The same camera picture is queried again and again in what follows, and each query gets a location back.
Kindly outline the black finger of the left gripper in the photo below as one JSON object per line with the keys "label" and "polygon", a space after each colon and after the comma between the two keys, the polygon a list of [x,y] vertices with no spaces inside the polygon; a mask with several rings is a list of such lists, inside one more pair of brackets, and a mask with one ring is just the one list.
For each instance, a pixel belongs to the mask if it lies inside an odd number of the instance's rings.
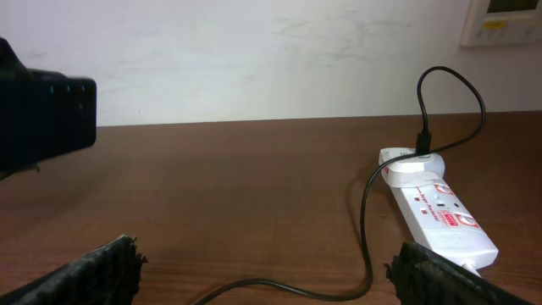
{"label": "black finger of the left gripper", "polygon": [[19,61],[14,50],[4,38],[0,39],[1,80],[23,80],[30,79],[31,72]]}

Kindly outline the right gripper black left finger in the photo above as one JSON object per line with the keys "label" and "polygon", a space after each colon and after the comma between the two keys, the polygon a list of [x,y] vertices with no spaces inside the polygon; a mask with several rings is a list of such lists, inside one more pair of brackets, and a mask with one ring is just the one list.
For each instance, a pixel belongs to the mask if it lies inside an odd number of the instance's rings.
{"label": "right gripper black left finger", "polygon": [[1,296],[2,305],[131,305],[147,257],[126,235]]}

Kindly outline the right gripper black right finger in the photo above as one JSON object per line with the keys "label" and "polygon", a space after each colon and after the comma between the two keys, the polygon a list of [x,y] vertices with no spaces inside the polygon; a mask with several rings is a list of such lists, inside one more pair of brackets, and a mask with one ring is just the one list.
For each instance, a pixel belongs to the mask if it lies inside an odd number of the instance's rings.
{"label": "right gripper black right finger", "polygon": [[402,305],[529,305],[415,242],[405,242],[386,266]]}

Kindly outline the blue Samsung Galaxy smartphone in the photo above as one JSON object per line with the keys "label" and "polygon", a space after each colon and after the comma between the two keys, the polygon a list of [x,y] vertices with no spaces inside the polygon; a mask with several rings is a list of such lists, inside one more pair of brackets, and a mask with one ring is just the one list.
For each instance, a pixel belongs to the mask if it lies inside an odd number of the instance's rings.
{"label": "blue Samsung Galaxy smartphone", "polygon": [[97,83],[42,73],[1,81],[1,178],[94,145]]}

